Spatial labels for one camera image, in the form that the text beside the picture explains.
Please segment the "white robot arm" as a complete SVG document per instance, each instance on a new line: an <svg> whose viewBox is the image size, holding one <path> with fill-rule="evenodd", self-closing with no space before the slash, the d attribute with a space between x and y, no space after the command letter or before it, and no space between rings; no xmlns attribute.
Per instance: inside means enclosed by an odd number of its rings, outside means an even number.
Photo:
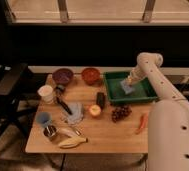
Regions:
<svg viewBox="0 0 189 171"><path fill-rule="evenodd" d="M130 71L130 85L147 78L159 101L148 121L148 170L189 171L189 101L164 76L159 67L163 56L142 52Z"/></svg>

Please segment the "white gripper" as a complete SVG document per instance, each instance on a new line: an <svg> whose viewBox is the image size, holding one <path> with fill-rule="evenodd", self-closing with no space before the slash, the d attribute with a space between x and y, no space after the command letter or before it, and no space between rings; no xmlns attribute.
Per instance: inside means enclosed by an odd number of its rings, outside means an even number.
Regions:
<svg viewBox="0 0 189 171"><path fill-rule="evenodd" d="M130 85L134 85L145 78L145 75L139 66L134 67L128 76Z"/></svg>

